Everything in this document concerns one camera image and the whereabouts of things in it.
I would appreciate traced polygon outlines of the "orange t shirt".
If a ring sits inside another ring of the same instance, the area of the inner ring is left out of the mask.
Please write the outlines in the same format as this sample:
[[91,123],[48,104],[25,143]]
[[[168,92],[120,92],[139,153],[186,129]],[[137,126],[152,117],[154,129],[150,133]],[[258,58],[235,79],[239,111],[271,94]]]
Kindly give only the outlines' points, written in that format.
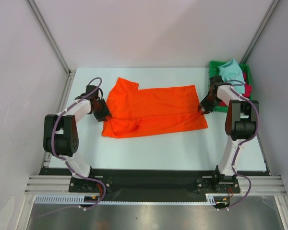
[[107,98],[111,117],[101,135],[136,138],[207,129],[199,111],[194,85],[139,89],[139,84],[118,78]]

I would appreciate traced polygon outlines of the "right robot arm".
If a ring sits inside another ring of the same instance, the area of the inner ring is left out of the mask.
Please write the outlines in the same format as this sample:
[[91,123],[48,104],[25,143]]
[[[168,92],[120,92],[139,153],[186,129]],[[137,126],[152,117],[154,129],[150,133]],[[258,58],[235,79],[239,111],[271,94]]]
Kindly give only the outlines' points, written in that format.
[[244,86],[240,80],[223,81],[220,75],[216,75],[209,79],[209,83],[208,94],[200,102],[198,111],[203,115],[212,113],[220,102],[228,106],[225,120],[228,140],[212,179],[212,188],[224,192],[229,184],[235,183],[245,143],[254,139],[259,131],[259,102],[244,97],[234,89],[235,86]]

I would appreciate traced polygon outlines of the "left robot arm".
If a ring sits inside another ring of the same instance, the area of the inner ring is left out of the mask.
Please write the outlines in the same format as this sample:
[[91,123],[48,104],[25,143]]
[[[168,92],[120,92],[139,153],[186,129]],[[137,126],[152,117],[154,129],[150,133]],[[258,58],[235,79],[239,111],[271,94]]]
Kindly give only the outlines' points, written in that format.
[[93,115],[98,122],[107,121],[111,117],[103,91],[98,86],[87,85],[85,93],[76,97],[65,110],[45,116],[43,148],[45,152],[63,161],[73,177],[80,179],[80,187],[90,192],[96,187],[96,179],[90,176],[91,166],[77,153],[77,123],[86,115]]

